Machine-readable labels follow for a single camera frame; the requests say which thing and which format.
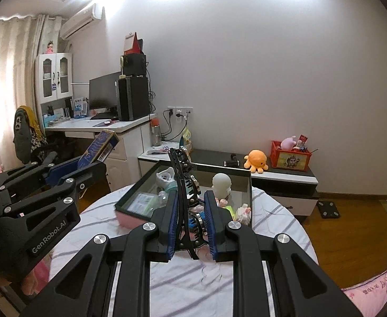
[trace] blue box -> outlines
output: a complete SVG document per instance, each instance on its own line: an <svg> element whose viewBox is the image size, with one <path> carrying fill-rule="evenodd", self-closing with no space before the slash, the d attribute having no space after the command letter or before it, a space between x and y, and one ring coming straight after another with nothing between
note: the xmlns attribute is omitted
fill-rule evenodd
<svg viewBox="0 0 387 317"><path fill-rule="evenodd" d="M86 167L94 161L104 162L118 142L119 138L114 131L101 131L78 161L78 169Z"/></svg>

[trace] red plastic crate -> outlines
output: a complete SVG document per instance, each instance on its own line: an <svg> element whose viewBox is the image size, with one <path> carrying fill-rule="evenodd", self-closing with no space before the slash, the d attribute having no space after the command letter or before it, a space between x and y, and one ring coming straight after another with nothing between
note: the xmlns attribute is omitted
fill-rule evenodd
<svg viewBox="0 0 387 317"><path fill-rule="evenodd" d="M307 171L311 153L308 150L300 152L277 149L280 143L278 141L271 141L271 166L273 168Z"/></svg>

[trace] beige curtain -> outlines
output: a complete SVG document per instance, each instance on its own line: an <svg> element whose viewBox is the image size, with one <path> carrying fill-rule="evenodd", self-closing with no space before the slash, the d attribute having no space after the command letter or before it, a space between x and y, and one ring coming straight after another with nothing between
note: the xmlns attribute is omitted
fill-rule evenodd
<svg viewBox="0 0 387 317"><path fill-rule="evenodd" d="M35 110L34 60L45 16L0 20L0 165L20 166L13 143L14 115L21 105Z"/></svg>

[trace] round table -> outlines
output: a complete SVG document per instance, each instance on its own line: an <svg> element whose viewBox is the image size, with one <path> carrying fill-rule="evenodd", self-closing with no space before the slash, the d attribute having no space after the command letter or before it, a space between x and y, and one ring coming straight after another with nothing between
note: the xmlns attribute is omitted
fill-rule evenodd
<svg viewBox="0 0 387 317"><path fill-rule="evenodd" d="M81 213L81 222L54 248L50 279L95 235L106 234L112 238L130 231L119 225L114 213L115 203L130 187L106 195ZM268 237L286 233L317 262L311 241L295 217L263 190L252 188L252 196L254 231ZM151 263L151 317L232 316L232 263L214 262L207 246L200 248L197 253L197 261L192 260L186 251L181 251L177 252L169 263ZM270 315L274 315L268 271L264 261L263 268Z"/></svg>

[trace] monitor stand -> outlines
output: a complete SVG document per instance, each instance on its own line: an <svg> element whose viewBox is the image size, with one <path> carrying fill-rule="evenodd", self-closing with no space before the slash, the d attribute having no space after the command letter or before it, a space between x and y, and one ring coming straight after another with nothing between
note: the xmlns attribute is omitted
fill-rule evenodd
<svg viewBox="0 0 387 317"><path fill-rule="evenodd" d="M98 113L97 115L91 118L91 120L98 120L98 119L119 120L119 117L112 112L103 112L103 113Z"/></svg>

